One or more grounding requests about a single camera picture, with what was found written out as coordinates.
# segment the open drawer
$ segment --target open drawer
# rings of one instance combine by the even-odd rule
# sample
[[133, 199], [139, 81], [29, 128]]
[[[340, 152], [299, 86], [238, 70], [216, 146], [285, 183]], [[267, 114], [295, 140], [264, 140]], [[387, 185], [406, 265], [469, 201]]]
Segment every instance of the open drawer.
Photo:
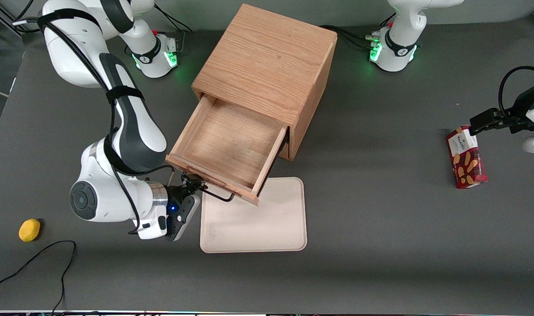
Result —
[[288, 126], [203, 94], [166, 161], [255, 205]]

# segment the wooden cabinet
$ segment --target wooden cabinet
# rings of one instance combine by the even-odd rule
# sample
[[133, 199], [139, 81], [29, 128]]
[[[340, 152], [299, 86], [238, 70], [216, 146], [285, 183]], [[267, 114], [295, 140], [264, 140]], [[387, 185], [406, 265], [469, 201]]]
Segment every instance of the wooden cabinet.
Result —
[[197, 75], [200, 100], [166, 160], [253, 204], [293, 160], [327, 84], [337, 34], [243, 4]]

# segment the gray tabletop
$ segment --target gray tabletop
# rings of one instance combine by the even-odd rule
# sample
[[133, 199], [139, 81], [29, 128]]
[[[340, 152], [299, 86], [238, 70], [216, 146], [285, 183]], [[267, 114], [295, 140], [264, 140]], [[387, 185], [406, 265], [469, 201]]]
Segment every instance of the gray tabletop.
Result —
[[[180, 68], [160, 79], [138, 72], [120, 40], [109, 42], [169, 148], [221, 34], [188, 34]], [[102, 90], [59, 78], [42, 38], [30, 37], [0, 120], [0, 278], [72, 239], [63, 309], [534, 315], [534, 154], [521, 150], [530, 134], [480, 134], [490, 182], [470, 190], [455, 188], [445, 142], [497, 106], [508, 70], [534, 66], [534, 18], [431, 25], [421, 42], [405, 70], [386, 73], [339, 41], [296, 160], [278, 160], [271, 174], [305, 184], [305, 250], [211, 255], [199, 248], [200, 215], [174, 243], [128, 236], [129, 222], [74, 215], [68, 192], [80, 155], [106, 134], [110, 110]], [[534, 73], [515, 74], [507, 104], [532, 85]], [[17, 233], [28, 218], [46, 226], [25, 244]], [[60, 244], [0, 285], [0, 309], [52, 308], [70, 250]]]

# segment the cabinet top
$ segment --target cabinet top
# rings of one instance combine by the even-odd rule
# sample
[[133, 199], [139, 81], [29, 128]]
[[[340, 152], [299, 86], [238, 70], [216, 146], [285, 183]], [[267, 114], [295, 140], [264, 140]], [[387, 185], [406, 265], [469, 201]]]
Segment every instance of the cabinet top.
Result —
[[294, 126], [337, 34], [243, 4], [193, 82], [195, 92]]

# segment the wall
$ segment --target wall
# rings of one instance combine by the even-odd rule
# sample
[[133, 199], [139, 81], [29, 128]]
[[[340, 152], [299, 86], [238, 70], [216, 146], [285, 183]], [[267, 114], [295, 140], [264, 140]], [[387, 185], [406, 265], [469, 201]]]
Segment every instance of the wall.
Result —
[[[36, 0], [28, 15], [36, 15], [44, 2]], [[243, 2], [317, 25], [377, 24], [393, 13], [385, 0], [156, 0], [163, 10], [195, 30], [225, 29]], [[0, 0], [14, 15], [26, 3]], [[430, 24], [505, 22], [528, 16], [533, 10], [534, 0], [466, 0], [459, 6], [428, 10], [427, 16]], [[173, 30], [157, 10], [143, 18], [154, 29]]]

